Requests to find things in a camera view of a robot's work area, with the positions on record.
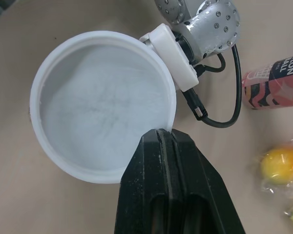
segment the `pink can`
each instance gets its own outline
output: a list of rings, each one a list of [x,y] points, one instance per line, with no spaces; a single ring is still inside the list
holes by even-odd
[[[256,110],[293,106],[293,57],[247,72],[242,100]]]

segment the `yellow ball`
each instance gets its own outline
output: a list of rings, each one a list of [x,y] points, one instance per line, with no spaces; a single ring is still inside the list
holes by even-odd
[[[265,179],[274,184],[288,184],[293,181],[293,147],[270,150],[261,161]]]

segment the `beige table surface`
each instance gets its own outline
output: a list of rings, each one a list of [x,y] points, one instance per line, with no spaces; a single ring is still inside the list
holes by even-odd
[[[293,0],[235,5],[243,73],[293,56]],[[0,17],[0,234],[113,233],[119,185],[77,180],[49,160],[30,123],[30,87],[41,62],[66,39],[101,29],[139,37],[162,21],[153,0],[20,0]],[[206,74],[196,88],[216,120],[229,119],[234,106],[232,55],[225,57],[225,72]],[[293,108],[243,107],[234,126],[214,129],[196,122],[178,94],[175,128],[190,134],[221,174],[248,234],[291,233],[282,207],[261,193],[254,174],[259,154],[291,138]]]

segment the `white bowl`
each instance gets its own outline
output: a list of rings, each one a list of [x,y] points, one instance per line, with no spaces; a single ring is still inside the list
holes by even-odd
[[[70,175],[118,183],[141,136],[172,129],[176,93],[155,52],[120,33],[96,31],[58,46],[30,94],[37,139]]]

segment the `star graphic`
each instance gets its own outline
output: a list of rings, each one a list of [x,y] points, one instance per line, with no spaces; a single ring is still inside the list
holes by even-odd
[[[293,88],[291,88],[285,82],[283,82],[280,87],[280,90],[275,95],[278,95],[290,101],[293,101]]]

